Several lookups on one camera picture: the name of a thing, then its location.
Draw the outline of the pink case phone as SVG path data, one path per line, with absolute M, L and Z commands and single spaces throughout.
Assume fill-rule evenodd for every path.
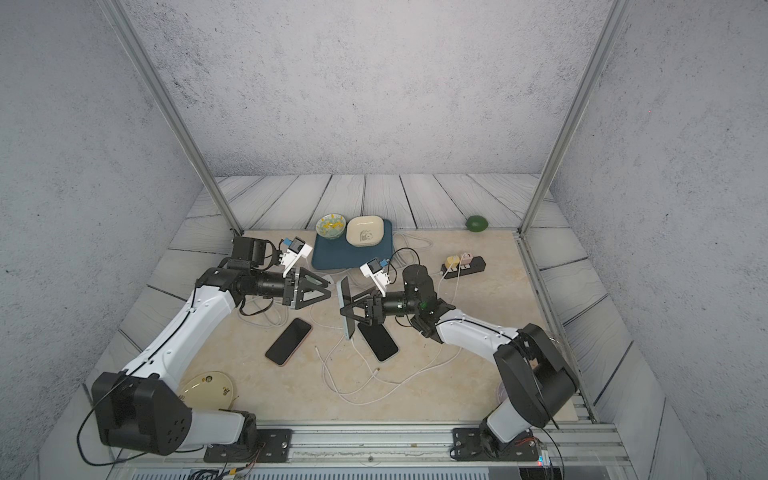
M 312 325 L 300 318 L 293 319 L 267 349 L 265 358 L 284 366 L 312 331 Z

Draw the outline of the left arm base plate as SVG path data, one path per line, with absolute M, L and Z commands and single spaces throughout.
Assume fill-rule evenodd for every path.
M 233 444 L 214 444 L 206 448 L 203 462 L 209 464 L 285 463 L 293 431 L 258 429 L 246 431 Z

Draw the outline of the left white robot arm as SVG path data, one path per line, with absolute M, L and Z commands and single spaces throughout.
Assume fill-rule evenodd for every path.
M 206 459 L 246 461 L 260 448 L 253 414 L 188 407 L 176 391 L 189 364 L 222 320 L 249 296 L 299 310 L 328 299 L 329 281 L 305 268 L 288 273 L 208 269 L 165 329 L 117 373 L 94 381 L 91 415 L 102 444 L 167 456 L 203 447 Z

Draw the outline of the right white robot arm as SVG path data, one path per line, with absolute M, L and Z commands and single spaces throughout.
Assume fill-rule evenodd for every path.
M 389 316 L 408 316 L 409 325 L 423 337 L 494 364 L 507 398 L 479 425 L 480 444 L 490 456 L 523 441 L 530 428 L 546 427 L 579 391 L 577 375 L 541 327 L 529 323 L 513 329 L 464 313 L 438 296 L 423 265 L 407 266 L 402 279 L 402 291 L 388 293 L 374 286 L 354 295 L 349 279 L 343 278 L 337 293 L 346 333 L 381 326 Z

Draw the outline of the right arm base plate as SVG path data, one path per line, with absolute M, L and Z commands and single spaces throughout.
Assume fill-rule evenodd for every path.
M 510 441 L 498 439 L 489 428 L 455 428 L 449 455 L 453 460 L 538 462 L 540 450 L 531 430 L 525 430 Z

